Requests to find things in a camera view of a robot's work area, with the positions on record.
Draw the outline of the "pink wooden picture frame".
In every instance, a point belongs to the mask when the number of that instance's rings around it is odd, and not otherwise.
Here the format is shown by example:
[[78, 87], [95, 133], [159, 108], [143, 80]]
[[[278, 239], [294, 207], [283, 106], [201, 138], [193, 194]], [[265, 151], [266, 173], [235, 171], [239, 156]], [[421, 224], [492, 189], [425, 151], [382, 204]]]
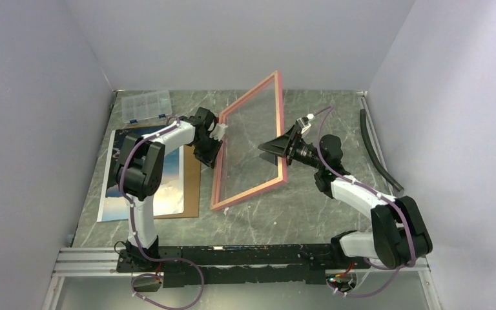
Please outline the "pink wooden picture frame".
[[219, 114], [228, 127], [218, 153], [210, 209], [220, 211], [287, 181], [285, 160], [260, 158], [259, 144], [285, 132], [282, 75], [276, 70]]

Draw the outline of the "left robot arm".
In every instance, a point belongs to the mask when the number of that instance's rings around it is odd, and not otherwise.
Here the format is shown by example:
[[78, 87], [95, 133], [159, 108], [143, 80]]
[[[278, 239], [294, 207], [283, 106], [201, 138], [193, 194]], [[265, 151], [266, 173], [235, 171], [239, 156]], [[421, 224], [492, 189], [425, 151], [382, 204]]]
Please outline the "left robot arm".
[[112, 176], [129, 210], [126, 250], [142, 271], [153, 270], [160, 260], [153, 199], [161, 185], [166, 155], [186, 145], [193, 147], [199, 162], [214, 168], [226, 129], [213, 112], [199, 108], [193, 116], [170, 117], [155, 132], [125, 137]]

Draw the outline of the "blue sky ocean photo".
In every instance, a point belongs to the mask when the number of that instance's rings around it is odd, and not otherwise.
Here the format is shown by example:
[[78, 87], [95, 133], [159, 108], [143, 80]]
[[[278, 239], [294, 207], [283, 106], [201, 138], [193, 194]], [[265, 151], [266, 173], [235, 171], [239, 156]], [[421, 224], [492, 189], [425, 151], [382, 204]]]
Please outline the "blue sky ocean photo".
[[[161, 130], [163, 127], [163, 125], [157, 125], [116, 129], [110, 133], [99, 201], [98, 222], [126, 220], [128, 218], [127, 201], [123, 199], [116, 179], [111, 176], [125, 137], [130, 133], [146, 136]], [[184, 148], [180, 147], [167, 154], [164, 159], [162, 181], [153, 197], [153, 215], [156, 218], [181, 214], [185, 210], [183, 199], [183, 157]]]

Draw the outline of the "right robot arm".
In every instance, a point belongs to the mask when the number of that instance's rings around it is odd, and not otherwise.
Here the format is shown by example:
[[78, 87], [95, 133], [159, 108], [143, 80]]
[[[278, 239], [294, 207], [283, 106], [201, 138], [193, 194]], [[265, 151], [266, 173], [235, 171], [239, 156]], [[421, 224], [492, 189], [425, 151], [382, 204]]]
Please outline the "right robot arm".
[[297, 161], [315, 168], [315, 185], [321, 193], [370, 219], [371, 232], [346, 231], [331, 239], [329, 259], [335, 267], [347, 267], [354, 258], [370, 258], [397, 269], [432, 252], [433, 243], [416, 201], [384, 194], [358, 181], [342, 165], [339, 137], [326, 134], [313, 145], [303, 139], [301, 127], [294, 125], [258, 148], [288, 165]]

